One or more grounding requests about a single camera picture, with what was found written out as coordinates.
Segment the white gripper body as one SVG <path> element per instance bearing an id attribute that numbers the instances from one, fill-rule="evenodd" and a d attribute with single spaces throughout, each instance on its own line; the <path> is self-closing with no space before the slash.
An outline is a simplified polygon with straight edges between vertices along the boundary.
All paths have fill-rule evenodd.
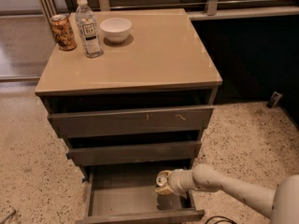
<path id="1" fill-rule="evenodd" d="M 173 193 L 180 195 L 195 190 L 192 170 L 176 169 L 168 177 L 168 185 Z"/>

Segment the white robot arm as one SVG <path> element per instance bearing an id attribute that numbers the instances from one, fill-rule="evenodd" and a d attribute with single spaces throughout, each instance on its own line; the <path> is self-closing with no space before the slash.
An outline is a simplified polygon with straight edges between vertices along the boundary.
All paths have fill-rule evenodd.
<path id="1" fill-rule="evenodd" d="M 284 179 L 276 189 L 250 184 L 200 163 L 189 170 L 163 170 L 156 177 L 160 195 L 182 195 L 189 190 L 221 190 L 270 219 L 270 224 L 299 223 L 299 175 Z"/>

